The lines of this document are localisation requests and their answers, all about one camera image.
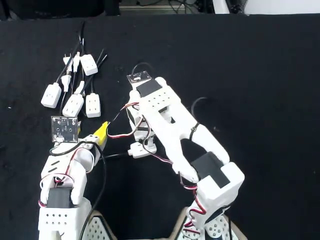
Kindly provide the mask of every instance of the yellow object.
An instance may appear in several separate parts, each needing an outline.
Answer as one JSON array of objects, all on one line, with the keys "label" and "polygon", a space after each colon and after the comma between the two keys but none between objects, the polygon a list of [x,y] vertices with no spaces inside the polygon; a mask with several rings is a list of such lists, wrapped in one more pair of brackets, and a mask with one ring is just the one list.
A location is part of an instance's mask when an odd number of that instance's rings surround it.
[{"label": "yellow object", "polygon": [[107,127],[108,127],[108,122],[104,122],[101,127],[95,131],[95,133],[93,135],[99,137],[99,146],[103,145],[104,142],[106,141],[107,139]]}]

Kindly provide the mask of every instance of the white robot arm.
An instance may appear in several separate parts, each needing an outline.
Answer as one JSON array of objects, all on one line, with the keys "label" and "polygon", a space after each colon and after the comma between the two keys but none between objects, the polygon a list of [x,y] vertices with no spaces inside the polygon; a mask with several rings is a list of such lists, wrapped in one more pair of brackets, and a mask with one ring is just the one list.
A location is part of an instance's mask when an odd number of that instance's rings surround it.
[{"label": "white robot arm", "polygon": [[[207,227],[207,234],[211,233],[212,238],[219,237],[218,232],[209,230],[212,229],[209,226],[235,200],[244,174],[230,162],[226,150],[195,120],[162,77],[153,79],[144,71],[127,78],[132,85],[129,102],[137,103],[127,108],[132,130],[136,130],[136,143],[131,145],[129,154],[134,158],[154,154],[157,148],[152,136],[156,135],[174,172],[196,183],[189,188],[194,189],[195,200],[187,210],[181,234],[189,239],[204,239]],[[181,139],[190,139],[207,153],[190,164],[183,154]],[[222,239],[229,239],[228,234]]]},{"label": "white robot arm", "polygon": [[90,201],[83,197],[91,172],[106,145],[104,123],[94,134],[80,139],[82,143],[60,143],[51,150],[41,172],[39,200],[39,240],[79,240],[85,220],[91,211]]}]

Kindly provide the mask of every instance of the black surface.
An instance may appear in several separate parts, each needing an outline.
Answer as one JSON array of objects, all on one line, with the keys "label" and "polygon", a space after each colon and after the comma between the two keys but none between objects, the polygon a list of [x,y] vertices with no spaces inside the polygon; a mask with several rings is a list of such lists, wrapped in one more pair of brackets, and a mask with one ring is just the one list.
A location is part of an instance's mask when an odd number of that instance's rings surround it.
[{"label": "black surface", "polygon": [[[37,239],[40,173],[52,147],[42,95],[72,51],[81,19],[0,22],[1,239]],[[317,238],[319,232],[320,15],[172,15],[89,19],[86,49],[108,60],[95,78],[102,116],[85,118],[80,136],[128,101],[126,79],[151,63],[186,107],[202,96],[197,120],[208,127],[245,181],[231,219],[249,239]],[[112,131],[129,132],[126,114]],[[108,141],[122,153],[133,138]],[[164,151],[159,146],[159,154]],[[190,161],[203,150],[183,141]],[[192,194],[168,164],[152,157],[110,160],[98,210],[121,239],[168,237]],[[88,175],[93,202],[101,163]]]},{"label": "black surface", "polygon": [[190,164],[196,170],[199,179],[211,176],[219,188],[223,188],[225,185],[230,183],[229,179],[221,171],[223,163],[211,151],[198,157]]}]

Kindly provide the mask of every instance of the white wire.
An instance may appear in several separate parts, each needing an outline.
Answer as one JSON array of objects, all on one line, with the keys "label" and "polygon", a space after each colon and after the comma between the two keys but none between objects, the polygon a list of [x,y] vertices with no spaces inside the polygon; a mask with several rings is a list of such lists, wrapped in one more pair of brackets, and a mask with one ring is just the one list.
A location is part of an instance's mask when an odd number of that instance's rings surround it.
[{"label": "white wire", "polygon": [[117,139],[117,138],[122,138],[122,137],[128,137],[128,136],[131,136],[132,134],[134,134],[138,127],[140,126],[140,124],[142,123],[143,121],[143,118],[140,119],[140,121],[137,123],[137,125],[135,126],[135,128],[129,132],[129,133],[123,133],[123,134],[118,134],[118,135],[110,135],[108,134],[108,137],[112,138],[112,139]]}]

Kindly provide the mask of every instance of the black cable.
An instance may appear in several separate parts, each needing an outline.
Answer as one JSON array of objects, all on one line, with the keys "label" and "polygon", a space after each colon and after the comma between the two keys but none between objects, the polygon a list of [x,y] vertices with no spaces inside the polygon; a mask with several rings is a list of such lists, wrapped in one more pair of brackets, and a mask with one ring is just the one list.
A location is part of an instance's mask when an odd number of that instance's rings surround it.
[{"label": "black cable", "polygon": [[229,224],[229,239],[232,240],[232,229],[231,229],[231,218],[230,218],[230,214],[228,216],[228,224]]},{"label": "black cable", "polygon": [[107,185],[107,162],[106,162],[106,159],[105,159],[105,157],[103,155],[103,152],[102,152],[100,146],[95,142],[89,142],[89,141],[82,141],[82,142],[86,142],[87,144],[93,144],[98,149],[98,151],[99,151],[99,153],[100,153],[100,155],[102,157],[102,162],[103,162],[103,183],[102,183],[102,188],[101,188],[101,190],[99,192],[99,195],[96,198],[94,204],[92,205],[92,208],[91,208],[90,212],[88,213],[88,216],[86,217],[86,219],[85,219],[85,221],[83,223],[79,240],[82,240],[82,237],[84,235],[84,232],[85,232],[86,226],[87,226],[87,224],[89,222],[89,219],[90,219],[92,213],[94,212],[94,210],[96,209],[96,207],[97,207],[102,195],[104,194],[104,191],[105,191],[106,185]]},{"label": "black cable", "polygon": [[107,156],[103,156],[105,160],[107,159],[117,159],[117,158],[121,158],[121,157],[129,157],[128,152],[123,152],[123,153],[116,153],[116,154],[112,154],[112,155],[107,155]]},{"label": "black cable", "polygon": [[[104,58],[97,64],[97,68],[99,69],[100,66],[104,63],[105,59],[107,58],[108,55],[105,55]],[[88,87],[89,84],[91,84],[92,79],[94,78],[95,74],[92,74],[86,81],[85,84],[83,86],[82,91],[80,92],[80,94],[82,94],[86,88]]]},{"label": "black cable", "polygon": [[205,99],[208,99],[208,98],[205,97],[205,96],[202,96],[202,97],[199,97],[199,98],[197,98],[196,100],[193,101],[193,103],[192,103],[192,105],[191,105],[191,115],[192,115],[194,118],[196,118],[196,116],[195,116],[195,107],[196,107],[197,103],[198,103],[199,101],[205,100]]},{"label": "black cable", "polygon": [[170,7],[172,8],[172,10],[173,10],[176,14],[178,14],[178,11],[175,10],[174,6],[172,6],[171,0],[168,0],[168,4],[169,4]]},{"label": "black cable", "polygon": [[[105,51],[105,49],[102,48],[102,51],[101,51],[101,53],[100,53],[100,55],[98,57],[98,60],[96,61],[96,64],[100,63],[100,59],[101,59],[102,54],[104,53],[104,51]],[[91,81],[91,93],[93,94],[94,92],[95,92],[95,88],[94,88],[94,78],[93,78],[92,81]]]},{"label": "black cable", "polygon": [[66,94],[67,92],[65,91],[60,104],[59,116],[62,116],[62,109],[64,108]]},{"label": "black cable", "polygon": [[141,6],[141,7],[147,7],[147,6],[152,6],[152,5],[158,4],[158,3],[162,2],[162,1],[163,0],[158,0],[158,1],[155,1],[155,2],[152,2],[152,3],[143,4],[143,5],[141,5],[140,2],[139,2],[138,5]]},{"label": "black cable", "polygon": [[143,62],[139,62],[137,65],[135,65],[133,68],[132,68],[132,71],[131,71],[131,75],[130,75],[130,78],[133,79],[133,75],[135,74],[135,71],[137,69],[137,67],[141,66],[141,65],[146,65],[149,67],[149,69],[151,70],[151,74],[154,75],[154,67],[150,64],[150,63],[147,63],[145,61]]},{"label": "black cable", "polygon": [[64,66],[63,70],[61,71],[61,73],[59,74],[59,76],[56,78],[55,82],[59,82],[60,78],[62,77],[62,75],[65,73],[67,67],[69,66],[69,64],[71,63],[71,60],[75,57],[76,53],[77,53],[77,50],[79,48],[79,45],[80,45],[80,41],[76,41],[76,45],[74,46],[74,49],[71,53],[71,56],[68,60],[68,62],[66,63],[66,65]]}]

